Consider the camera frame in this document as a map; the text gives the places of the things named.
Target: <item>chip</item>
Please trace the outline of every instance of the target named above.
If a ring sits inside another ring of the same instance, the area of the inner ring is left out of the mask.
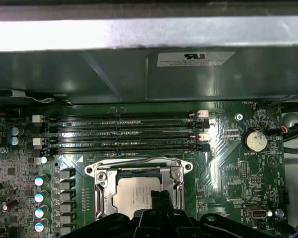
[[[151,191],[160,191],[159,178],[133,177],[118,181],[117,194],[113,196],[113,205],[117,212],[133,218],[134,212],[151,209]]]
[[[10,222],[11,223],[17,223],[18,222],[18,217],[17,216],[10,217]]]
[[[60,194],[60,201],[70,201],[71,194],[70,193],[61,193]]]
[[[34,158],[28,158],[28,163],[33,164],[34,163]]]
[[[61,204],[60,205],[60,212],[71,212],[72,211],[72,205],[71,204]]]
[[[71,224],[72,223],[72,216],[60,216],[60,224]]]
[[[14,168],[8,168],[8,175],[15,175],[15,169]]]
[[[243,186],[241,184],[227,185],[227,200],[241,200],[243,196]]]
[[[31,190],[31,189],[26,189],[26,190],[24,191],[24,196],[26,196],[26,197],[33,197],[33,190]]]
[[[71,233],[71,232],[72,232],[71,227],[61,227],[61,229],[60,229],[61,236],[65,236],[65,235],[67,235],[68,233]]]

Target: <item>cpu socket lever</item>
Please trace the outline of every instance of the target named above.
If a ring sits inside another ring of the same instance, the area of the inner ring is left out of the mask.
[[[177,158],[109,159],[85,167],[95,180],[96,219],[151,209],[151,191],[167,190],[175,209],[184,209],[184,175],[193,164]]]

